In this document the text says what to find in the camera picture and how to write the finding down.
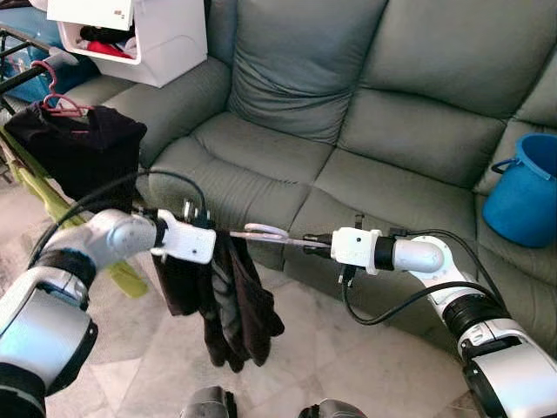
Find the pink plastic hanger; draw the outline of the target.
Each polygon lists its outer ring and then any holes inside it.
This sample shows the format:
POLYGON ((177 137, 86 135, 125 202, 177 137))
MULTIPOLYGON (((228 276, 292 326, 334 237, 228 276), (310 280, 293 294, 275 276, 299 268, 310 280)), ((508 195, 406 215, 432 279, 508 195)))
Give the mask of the pink plastic hanger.
POLYGON ((265 224, 248 223, 243 226, 242 231, 229 231, 228 235, 232 238, 241 238, 246 240, 258 240, 258 242, 267 242, 275 244, 283 244, 283 246, 299 246, 310 248, 330 248, 329 243, 317 242, 317 240, 295 239, 291 238, 289 232, 276 226, 266 226, 265 224))

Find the black fleece garment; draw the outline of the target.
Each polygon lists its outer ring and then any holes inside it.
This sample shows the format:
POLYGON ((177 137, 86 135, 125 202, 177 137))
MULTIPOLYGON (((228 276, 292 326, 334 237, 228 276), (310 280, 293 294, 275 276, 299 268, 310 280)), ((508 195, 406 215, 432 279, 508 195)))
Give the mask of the black fleece garment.
POLYGON ((273 294, 259 278, 246 239, 218 231, 208 264, 164 254, 151 258, 170 314, 200 314, 213 366, 239 373, 248 362, 264 365, 272 339, 284 332, 284 323, 276 313, 273 294))

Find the dark green leather sofa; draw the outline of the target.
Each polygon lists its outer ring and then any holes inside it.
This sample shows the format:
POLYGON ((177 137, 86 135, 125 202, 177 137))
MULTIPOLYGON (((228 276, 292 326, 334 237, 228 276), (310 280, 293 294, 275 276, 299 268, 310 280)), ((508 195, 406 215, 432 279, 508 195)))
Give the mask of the dark green leather sofa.
POLYGON ((556 127, 556 0, 206 0, 208 57, 162 88, 73 88, 146 124, 137 187, 178 211, 203 188, 219 226, 294 235, 439 228, 468 243, 512 317, 554 354, 554 246, 482 218, 494 163, 556 127))

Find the grey robot right leg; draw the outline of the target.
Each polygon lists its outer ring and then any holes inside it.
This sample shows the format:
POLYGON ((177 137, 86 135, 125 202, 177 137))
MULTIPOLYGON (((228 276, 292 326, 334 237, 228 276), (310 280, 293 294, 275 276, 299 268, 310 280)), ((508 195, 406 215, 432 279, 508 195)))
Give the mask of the grey robot right leg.
POLYGON ((349 402, 324 399, 303 408, 296 418, 367 418, 367 414, 349 402))

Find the grey robot leg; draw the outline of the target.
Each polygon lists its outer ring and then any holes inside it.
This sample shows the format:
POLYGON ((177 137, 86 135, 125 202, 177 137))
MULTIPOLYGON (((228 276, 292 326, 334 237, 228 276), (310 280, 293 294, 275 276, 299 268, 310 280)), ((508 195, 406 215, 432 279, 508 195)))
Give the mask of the grey robot leg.
POLYGON ((188 399, 178 418, 238 418, 235 395, 220 386, 200 388, 188 399))
POLYGON ((324 399, 303 408, 296 418, 367 418, 367 414, 349 402, 324 399))

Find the grey robot left leg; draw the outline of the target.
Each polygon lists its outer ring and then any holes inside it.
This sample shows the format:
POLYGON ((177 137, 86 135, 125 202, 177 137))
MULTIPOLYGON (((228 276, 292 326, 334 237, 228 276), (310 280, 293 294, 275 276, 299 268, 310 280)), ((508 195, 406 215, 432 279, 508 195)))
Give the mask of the grey robot left leg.
POLYGON ((235 395, 220 386, 200 388, 188 399, 178 418, 238 418, 235 395))

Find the green garment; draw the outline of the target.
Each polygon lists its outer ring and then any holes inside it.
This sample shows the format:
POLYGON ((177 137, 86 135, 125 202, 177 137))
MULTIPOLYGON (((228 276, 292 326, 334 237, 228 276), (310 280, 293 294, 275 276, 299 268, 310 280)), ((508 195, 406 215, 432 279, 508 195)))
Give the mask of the green garment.
MULTIPOLYGON (((4 156, 15 181, 27 187, 44 204, 44 210, 52 220, 60 220, 71 207, 70 200, 50 182, 52 176, 4 128, 0 128, 0 155, 4 156)), ((127 261, 112 264, 107 273, 129 298, 139 298, 150 291, 142 274, 127 261)))

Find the blue plastic bucket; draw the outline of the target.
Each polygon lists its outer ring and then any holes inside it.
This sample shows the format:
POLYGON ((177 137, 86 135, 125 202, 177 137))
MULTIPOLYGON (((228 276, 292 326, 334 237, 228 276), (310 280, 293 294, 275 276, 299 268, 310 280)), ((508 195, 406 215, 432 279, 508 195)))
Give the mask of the blue plastic bucket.
POLYGON ((557 136, 521 136, 513 156, 493 164, 491 172, 499 179, 482 208, 491 230, 518 246, 556 243, 557 136))

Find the black hanging garment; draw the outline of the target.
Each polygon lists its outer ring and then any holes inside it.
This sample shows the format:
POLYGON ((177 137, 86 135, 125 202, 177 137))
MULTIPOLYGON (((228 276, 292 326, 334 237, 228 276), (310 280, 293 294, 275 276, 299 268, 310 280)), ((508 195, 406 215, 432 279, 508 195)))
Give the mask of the black hanging garment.
POLYGON ((86 198, 100 187, 139 170, 140 144, 148 128, 114 108, 95 106, 84 118, 51 114, 40 101, 3 127, 30 174, 55 180, 67 198, 86 198))

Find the white storage box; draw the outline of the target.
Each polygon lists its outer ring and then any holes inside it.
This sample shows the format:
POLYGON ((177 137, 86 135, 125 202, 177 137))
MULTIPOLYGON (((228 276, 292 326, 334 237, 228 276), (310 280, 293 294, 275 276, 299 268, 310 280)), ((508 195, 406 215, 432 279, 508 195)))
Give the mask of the white storage box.
POLYGON ((61 44, 85 56, 101 73, 163 87, 207 55, 204 0, 47 0, 47 19, 61 44), (117 52, 80 35, 84 27, 131 30, 117 52))

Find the red cloth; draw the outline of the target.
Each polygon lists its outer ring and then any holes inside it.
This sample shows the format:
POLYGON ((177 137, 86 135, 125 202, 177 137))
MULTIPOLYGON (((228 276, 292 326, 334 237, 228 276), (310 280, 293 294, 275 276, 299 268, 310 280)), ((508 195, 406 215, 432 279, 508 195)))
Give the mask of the red cloth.
POLYGON ((79 45, 87 51, 103 53, 103 55, 116 58, 132 59, 132 56, 129 55, 129 53, 118 47, 116 44, 105 43, 104 41, 81 41, 79 45))

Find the blue bag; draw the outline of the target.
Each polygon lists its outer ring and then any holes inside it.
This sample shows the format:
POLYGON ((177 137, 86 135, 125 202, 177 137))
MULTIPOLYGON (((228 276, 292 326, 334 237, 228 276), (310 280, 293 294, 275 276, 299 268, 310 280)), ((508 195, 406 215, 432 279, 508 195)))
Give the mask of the blue bag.
MULTIPOLYGON (((33 7, 12 8, 0 10, 0 25, 8 25, 35 38, 52 47, 63 48, 63 39, 55 21, 48 20, 47 12, 33 7)), ((32 61, 47 58, 49 53, 41 51, 39 48, 29 45, 22 51, 11 53, 5 56, 0 63, 0 81, 15 77, 17 73, 27 71, 32 61)), ((88 59, 78 56, 77 66, 57 67, 56 73, 60 77, 57 84, 57 91, 67 92, 73 87, 79 86, 88 79, 99 75, 96 66, 88 59)), ((37 101, 48 94, 48 86, 51 78, 40 76, 15 86, 11 91, 5 92, 4 96, 21 101, 37 101)))

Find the black metal drying rack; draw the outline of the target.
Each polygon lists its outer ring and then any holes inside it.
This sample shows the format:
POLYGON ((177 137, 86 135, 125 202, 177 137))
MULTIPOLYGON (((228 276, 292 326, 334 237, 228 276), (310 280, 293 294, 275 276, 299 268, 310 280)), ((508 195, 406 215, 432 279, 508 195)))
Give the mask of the black metal drying rack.
POLYGON ((76 66, 78 64, 78 59, 72 56, 70 52, 63 51, 63 49, 59 49, 55 45, 48 45, 44 41, 28 35, 28 33, 23 33, 8 27, 8 25, 0 25, 0 67, 3 66, 5 58, 11 56, 12 53, 25 51, 25 49, 29 48, 47 53, 47 57, 44 60, 45 65, 31 64, 29 69, 25 69, 25 71, 21 71, 12 77, 5 77, 3 72, 0 71, 0 97, 7 94, 12 88, 25 83, 25 81, 38 77, 41 73, 55 71, 56 68, 63 66, 76 66))

